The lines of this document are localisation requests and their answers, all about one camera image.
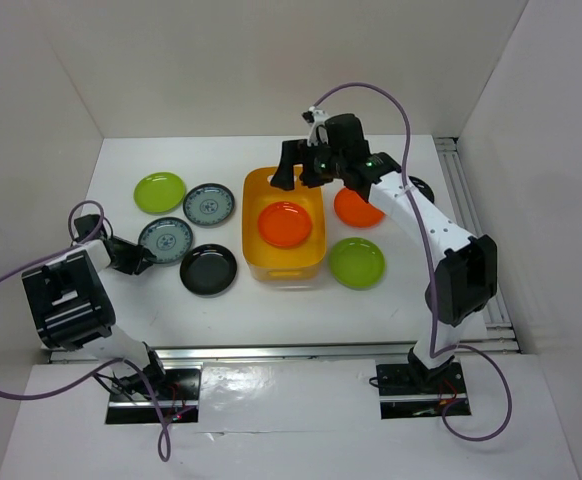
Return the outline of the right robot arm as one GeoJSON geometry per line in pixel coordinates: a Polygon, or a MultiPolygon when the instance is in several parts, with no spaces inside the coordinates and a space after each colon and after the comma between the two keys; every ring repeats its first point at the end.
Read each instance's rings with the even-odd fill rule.
{"type": "Polygon", "coordinates": [[[330,116],[312,107],[302,117],[309,134],[283,142],[270,184],[291,191],[297,183],[316,188],[340,180],[423,246],[432,320],[408,353],[407,379],[415,390],[431,391],[452,362],[467,322],[497,293],[497,245],[439,210],[410,180],[404,162],[372,152],[355,115],[330,116]]]}

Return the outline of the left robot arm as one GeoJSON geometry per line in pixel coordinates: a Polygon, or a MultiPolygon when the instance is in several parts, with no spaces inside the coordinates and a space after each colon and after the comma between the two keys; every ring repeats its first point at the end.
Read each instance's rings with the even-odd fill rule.
{"type": "Polygon", "coordinates": [[[139,275],[155,255],[109,234],[100,222],[97,214],[75,219],[73,248],[22,274],[37,334],[50,349],[83,350],[100,361],[119,359],[112,370],[122,387],[155,399],[167,390],[169,376],[154,349],[116,325],[99,276],[106,269],[139,275]]]}

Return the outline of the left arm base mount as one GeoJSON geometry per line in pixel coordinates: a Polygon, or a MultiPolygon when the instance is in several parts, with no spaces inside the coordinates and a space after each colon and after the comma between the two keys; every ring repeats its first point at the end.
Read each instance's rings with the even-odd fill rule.
{"type": "MultiPolygon", "coordinates": [[[[144,374],[151,382],[154,396],[168,424],[197,423],[201,368],[160,369],[148,366],[144,374]]],[[[114,373],[97,374],[96,381],[108,392],[105,423],[108,425],[157,424],[159,418],[149,390],[140,376],[118,377],[114,373]]]]}

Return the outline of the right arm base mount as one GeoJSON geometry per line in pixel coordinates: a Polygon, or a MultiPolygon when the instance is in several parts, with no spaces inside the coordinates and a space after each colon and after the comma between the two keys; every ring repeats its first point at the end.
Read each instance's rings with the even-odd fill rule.
{"type": "Polygon", "coordinates": [[[426,381],[408,363],[379,363],[367,380],[379,397],[382,420],[471,416],[461,363],[452,359],[426,381]]]}

